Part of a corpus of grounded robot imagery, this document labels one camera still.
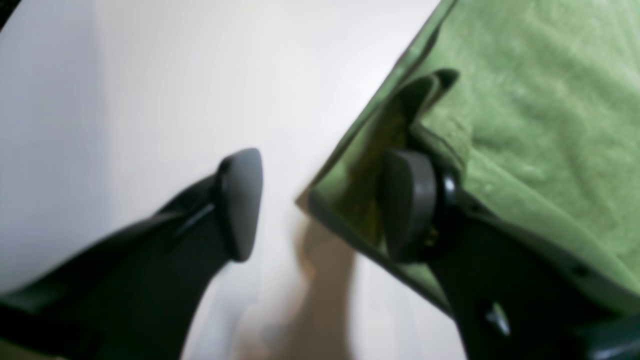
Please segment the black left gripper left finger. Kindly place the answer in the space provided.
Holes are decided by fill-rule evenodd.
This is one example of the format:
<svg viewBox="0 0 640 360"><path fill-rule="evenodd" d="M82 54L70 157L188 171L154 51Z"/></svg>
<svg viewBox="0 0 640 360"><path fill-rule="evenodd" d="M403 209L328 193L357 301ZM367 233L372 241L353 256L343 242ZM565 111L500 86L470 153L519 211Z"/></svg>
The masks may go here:
<svg viewBox="0 0 640 360"><path fill-rule="evenodd" d="M210 281L252 254L256 148L224 158L146 219L1 297L1 339L67 360L178 360Z"/></svg>

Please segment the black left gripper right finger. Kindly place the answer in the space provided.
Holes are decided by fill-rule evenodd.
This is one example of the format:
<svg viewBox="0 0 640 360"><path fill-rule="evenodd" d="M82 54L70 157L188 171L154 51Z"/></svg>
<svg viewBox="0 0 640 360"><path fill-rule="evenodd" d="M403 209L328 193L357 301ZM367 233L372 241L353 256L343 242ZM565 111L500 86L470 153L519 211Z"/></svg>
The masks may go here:
<svg viewBox="0 0 640 360"><path fill-rule="evenodd" d="M425 264L469 360L637 360L639 297L502 221L422 152L382 157L389 258Z"/></svg>

